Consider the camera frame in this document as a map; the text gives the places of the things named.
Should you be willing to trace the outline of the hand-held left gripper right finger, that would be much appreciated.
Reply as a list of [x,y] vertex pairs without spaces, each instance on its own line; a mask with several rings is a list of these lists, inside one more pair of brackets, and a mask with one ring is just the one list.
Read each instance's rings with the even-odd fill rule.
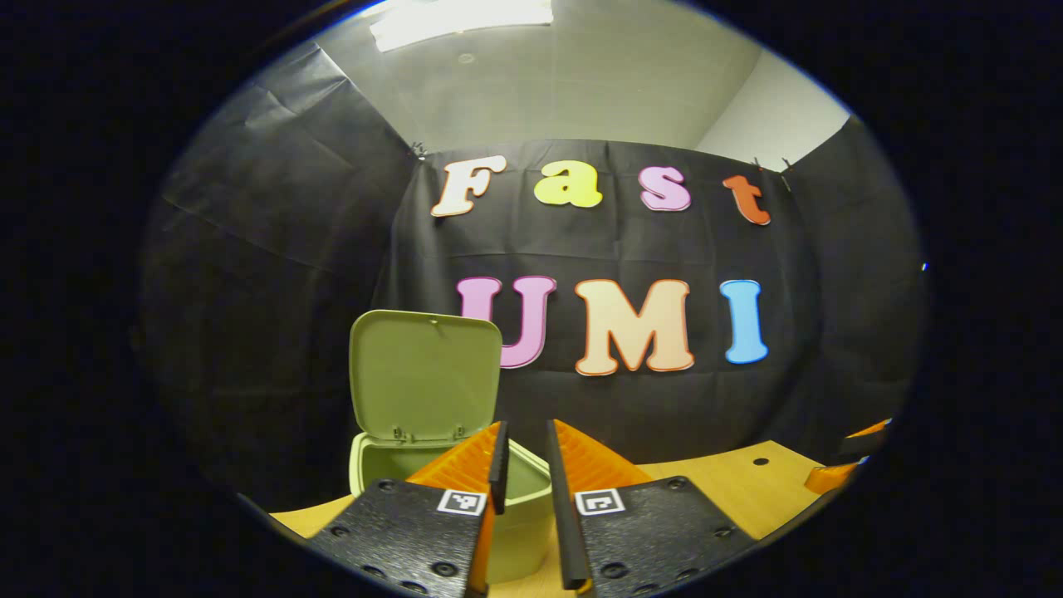
[[559,418],[546,423],[561,583],[578,597],[664,597],[756,540],[682,474],[654,479]]

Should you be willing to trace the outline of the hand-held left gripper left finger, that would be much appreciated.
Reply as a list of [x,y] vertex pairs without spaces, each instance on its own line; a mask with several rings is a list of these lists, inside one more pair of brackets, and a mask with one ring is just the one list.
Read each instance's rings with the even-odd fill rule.
[[508,459],[507,424],[490,424],[406,479],[372,480],[307,547],[403,597],[485,597]]

